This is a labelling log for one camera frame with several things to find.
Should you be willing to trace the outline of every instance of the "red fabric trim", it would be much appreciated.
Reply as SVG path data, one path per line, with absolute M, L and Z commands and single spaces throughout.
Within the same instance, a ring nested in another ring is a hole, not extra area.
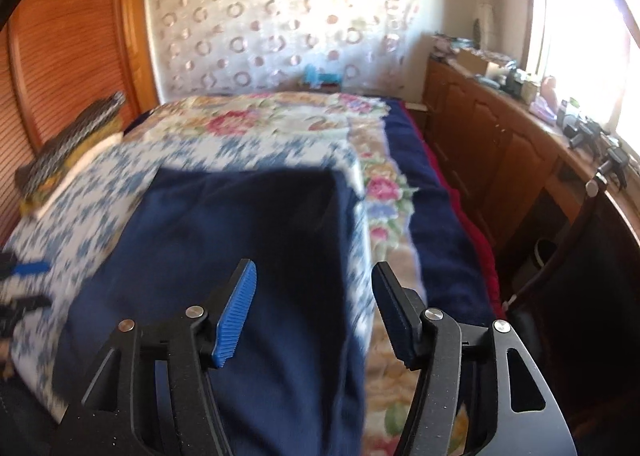
M 471 243 L 474 245 L 476 249 L 476 255 L 478 256 L 478 262 L 480 264 L 480 270 L 482 272 L 482 276 L 484 277 L 484 284 L 486 286 L 486 291 L 489 294 L 489 301 L 491 301 L 492 308 L 494 309 L 495 315 L 498 319 L 505 319 L 504 311 L 502 310 L 502 303 L 500 302 L 500 283 L 498 282 L 498 273 L 495 271 L 495 258 L 494 252 L 491 249 L 491 245 L 489 245 L 489 241 L 484 236 L 484 234 L 476 227 L 476 225 L 468 218 L 465 214 L 465 211 L 462 210 L 462 203 L 460 202 L 460 193 L 452 188 L 445 179 L 442 171 L 440 170 L 440 165 L 438 164 L 438 159 L 433 151 L 429 148 L 427 143 L 424 141 L 422 137 L 422 133 L 416 127 L 414 119 L 411 117 L 409 112 L 407 111 L 404 102 L 400 101 L 400 107 L 404 110 L 404 113 L 407 115 L 411 124 L 414 126 L 415 134 L 420 137 L 422 141 L 422 146 L 424 147 L 424 152 L 429 159 L 429 163 L 431 164 L 431 168 L 436 172 L 438 179 L 440 181 L 440 185 L 442 185 L 445 190 L 449 193 L 449 200 L 451 201 L 451 208 L 453 212 L 456 214 L 460 225 L 465 230 L 466 235 L 468 235 Z

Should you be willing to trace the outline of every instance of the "cardboard box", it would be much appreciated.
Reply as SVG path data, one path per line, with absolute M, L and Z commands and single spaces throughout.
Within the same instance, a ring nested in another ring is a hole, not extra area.
M 486 60 L 485 58 L 478 57 L 469 50 L 460 50 L 456 60 L 458 64 L 465 68 L 465 70 L 469 71 L 469 73 L 482 74 L 482 76 L 486 76 L 491 80 L 495 80 L 499 74 L 504 74 L 506 71 L 505 68 L 499 64 Z

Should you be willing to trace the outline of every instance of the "blue and white patterned sheet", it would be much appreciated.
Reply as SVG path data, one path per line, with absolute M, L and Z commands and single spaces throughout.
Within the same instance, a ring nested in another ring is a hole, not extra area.
M 51 271 L 20 279 L 11 277 L 0 289 L 2 301 L 40 293 L 52 299 L 50 309 L 33 312 L 17 325 L 11 355 L 19 375 L 58 421 L 66 404 L 54 396 L 52 372 L 69 306 L 83 281 L 106 258 L 161 166 L 199 171 L 321 166 L 343 172 L 355 192 L 364 194 L 358 159 L 347 141 L 198 137 L 124 143 L 98 156 L 40 221 L 22 220 L 9 239 L 7 247 L 21 259 L 47 259 Z M 355 217 L 348 266 L 348 320 L 364 352 L 370 340 L 373 295 L 369 230 L 362 203 L 356 206 Z

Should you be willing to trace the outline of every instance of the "dark blue cloth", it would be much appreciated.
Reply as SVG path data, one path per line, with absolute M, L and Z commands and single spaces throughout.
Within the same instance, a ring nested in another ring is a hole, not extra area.
M 254 301 L 235 356 L 210 372 L 234 454 L 359 454 L 364 356 L 344 291 L 356 201 L 331 171 L 161 169 L 69 310 L 54 390 L 69 399 L 121 319 L 183 313 L 248 257 Z
M 449 193 L 431 168 L 422 138 L 415 133 L 399 100 L 388 98 L 385 118 L 391 157 L 414 194 L 415 214 L 409 231 L 420 259 L 429 306 L 442 309 L 458 322 L 488 326 L 495 320 L 476 249 L 460 225 Z

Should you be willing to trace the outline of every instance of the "black chair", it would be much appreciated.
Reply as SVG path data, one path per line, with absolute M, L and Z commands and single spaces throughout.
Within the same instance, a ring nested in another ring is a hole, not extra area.
M 578 452 L 633 454 L 638 422 L 623 425 L 630 415 L 640 419 L 640 243 L 606 184 L 598 175 L 589 182 L 566 239 L 510 299 L 507 315 Z

